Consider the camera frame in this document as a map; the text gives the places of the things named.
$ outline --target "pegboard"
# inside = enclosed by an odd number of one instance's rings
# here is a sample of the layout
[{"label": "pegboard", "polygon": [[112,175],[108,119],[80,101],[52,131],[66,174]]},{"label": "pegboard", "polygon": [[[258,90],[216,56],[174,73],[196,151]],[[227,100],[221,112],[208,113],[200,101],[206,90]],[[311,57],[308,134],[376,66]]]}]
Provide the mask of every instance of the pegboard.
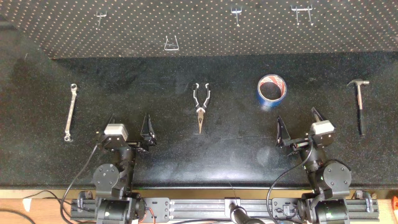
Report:
[{"label": "pegboard", "polygon": [[[398,50],[397,1],[4,0],[50,58]],[[291,7],[308,11],[298,12]],[[236,15],[231,8],[240,9]],[[106,13],[98,26],[97,12]],[[165,50],[178,41],[179,50]]]}]

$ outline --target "claw of hammer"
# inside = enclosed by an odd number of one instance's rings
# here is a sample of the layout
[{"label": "claw of hammer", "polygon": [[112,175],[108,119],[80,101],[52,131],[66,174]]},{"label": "claw of hammer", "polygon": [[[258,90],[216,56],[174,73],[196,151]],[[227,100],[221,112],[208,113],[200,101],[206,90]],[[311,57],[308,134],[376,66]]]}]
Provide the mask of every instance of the claw of hammer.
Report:
[{"label": "claw of hammer", "polygon": [[370,82],[368,80],[362,80],[360,78],[354,79],[347,84],[347,86],[351,83],[356,85],[357,94],[358,94],[358,121],[359,121],[359,135],[361,137],[365,137],[365,120],[362,112],[362,95],[361,95],[361,85],[368,85]]}]

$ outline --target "hammer head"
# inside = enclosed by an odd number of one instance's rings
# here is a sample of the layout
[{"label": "hammer head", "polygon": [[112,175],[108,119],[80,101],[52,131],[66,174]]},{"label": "hammer head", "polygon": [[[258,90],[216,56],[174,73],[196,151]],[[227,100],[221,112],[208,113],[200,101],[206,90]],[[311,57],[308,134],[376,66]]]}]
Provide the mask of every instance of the hammer head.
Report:
[{"label": "hammer head", "polygon": [[351,83],[355,83],[356,86],[360,86],[360,85],[368,85],[369,81],[368,80],[362,80],[360,78],[354,79],[351,82],[349,82],[347,85],[351,84]]}]

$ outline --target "blue tape roll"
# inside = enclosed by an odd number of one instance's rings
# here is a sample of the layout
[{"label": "blue tape roll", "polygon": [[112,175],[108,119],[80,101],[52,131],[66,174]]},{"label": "blue tape roll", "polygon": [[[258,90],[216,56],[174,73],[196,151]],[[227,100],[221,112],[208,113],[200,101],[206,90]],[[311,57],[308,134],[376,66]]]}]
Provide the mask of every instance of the blue tape roll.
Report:
[{"label": "blue tape roll", "polygon": [[[264,83],[267,83],[267,82],[273,83],[279,87],[280,98],[278,98],[276,100],[270,100],[270,99],[267,99],[261,93],[260,87]],[[275,106],[279,105],[279,103],[285,98],[286,93],[287,93],[286,82],[285,82],[285,80],[283,80],[283,78],[281,78],[278,75],[274,75],[274,74],[266,75],[260,79],[259,84],[257,85],[257,97],[259,98],[259,101],[260,101],[261,105],[263,105],[263,106],[275,107]]]}]

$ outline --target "black countertop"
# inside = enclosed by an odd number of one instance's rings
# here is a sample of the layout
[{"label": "black countertop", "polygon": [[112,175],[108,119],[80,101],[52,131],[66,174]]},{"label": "black countertop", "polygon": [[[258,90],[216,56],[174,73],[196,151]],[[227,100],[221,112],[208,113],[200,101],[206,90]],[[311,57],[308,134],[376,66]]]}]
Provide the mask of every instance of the black countertop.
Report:
[{"label": "black countertop", "polygon": [[[266,188],[298,156],[275,147],[276,117],[293,138],[314,122],[314,106],[336,126],[330,159],[352,168],[353,188],[398,188],[398,53],[290,54],[228,57],[74,58],[24,60],[1,57],[0,187],[65,188],[95,145],[95,132],[111,113],[138,139],[149,113],[158,146],[139,153],[134,187]],[[267,74],[280,75],[287,96],[264,111],[256,85]],[[362,89],[368,135],[358,136],[354,79]],[[70,84],[78,85],[71,133],[63,140],[70,106]],[[192,85],[201,84],[211,102],[198,134]],[[75,187],[92,188],[92,175],[109,154],[97,152]],[[308,187],[302,169],[278,185]]]}]

